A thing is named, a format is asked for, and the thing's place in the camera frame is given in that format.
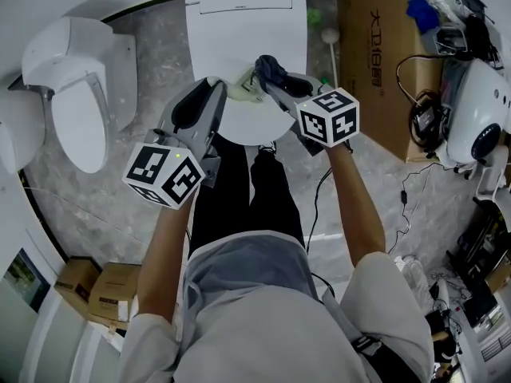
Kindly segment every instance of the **cardboard box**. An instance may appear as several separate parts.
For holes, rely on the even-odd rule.
[[[396,67],[406,57],[424,54],[415,20],[406,15],[409,0],[338,0],[341,30],[340,84],[360,101],[361,132],[403,161],[425,160],[410,140],[411,103],[398,87]],[[399,76],[416,97],[438,92],[442,61],[409,60]]]
[[[55,290],[84,318],[87,318],[90,292],[100,267],[90,258],[73,257],[58,276]]]
[[[127,330],[141,266],[108,263],[89,298],[89,320]]]
[[[486,284],[492,295],[505,286],[511,277],[511,264],[504,258],[486,277]]]

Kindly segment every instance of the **gray shirt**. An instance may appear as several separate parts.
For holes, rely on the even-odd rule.
[[[430,328],[388,255],[360,261],[339,305],[318,301],[307,256],[271,231],[195,251],[184,278],[181,342],[162,317],[130,323],[119,381],[370,381],[352,329],[381,338],[422,381],[433,372]]]

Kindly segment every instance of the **marble floor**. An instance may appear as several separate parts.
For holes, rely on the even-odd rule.
[[[321,11],[322,21],[309,26],[307,73],[333,81],[330,51],[321,41],[324,27],[336,26],[336,0],[307,0]],[[164,106],[193,81],[188,49],[184,0],[174,0],[137,11],[111,23],[118,33],[137,38],[138,108],[135,121],[111,147],[108,164],[88,175],[67,159],[46,113],[46,142],[26,168],[50,228],[68,255],[91,255],[101,265],[108,261],[140,263],[151,239],[159,207],[146,203],[125,184],[121,174],[137,141],[156,126]],[[315,189],[328,169],[324,154],[310,157],[290,133],[278,143],[278,158],[286,167],[291,193],[308,235],[314,220]],[[396,231],[406,229],[400,191],[409,172],[424,164],[403,164],[375,142],[358,135],[352,140],[354,158],[374,199],[386,230],[387,248]],[[248,148],[249,160],[256,149]],[[400,236],[393,255],[415,254],[426,270],[439,267],[475,208],[475,183],[438,166],[406,181],[405,214],[411,228]],[[331,283],[348,280],[352,271],[339,219],[334,184],[327,180],[319,195],[319,220],[311,239],[311,269]]]

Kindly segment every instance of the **black pants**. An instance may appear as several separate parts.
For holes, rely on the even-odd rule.
[[[220,135],[213,145],[222,161],[215,188],[200,187],[189,255],[217,239],[252,230],[278,231],[303,244],[300,216],[283,165],[270,152],[255,158],[251,168],[255,195],[250,203],[245,148]]]

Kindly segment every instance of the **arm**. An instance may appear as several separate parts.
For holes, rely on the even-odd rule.
[[[445,341],[448,337],[449,335],[444,330],[442,332],[438,332],[434,335],[431,335],[431,339],[433,340],[433,342]]]
[[[138,278],[139,314],[172,322],[183,260],[183,244],[193,197],[179,210],[162,208]]]
[[[326,148],[351,261],[358,262],[371,252],[386,252],[385,233],[355,162],[343,144]]]

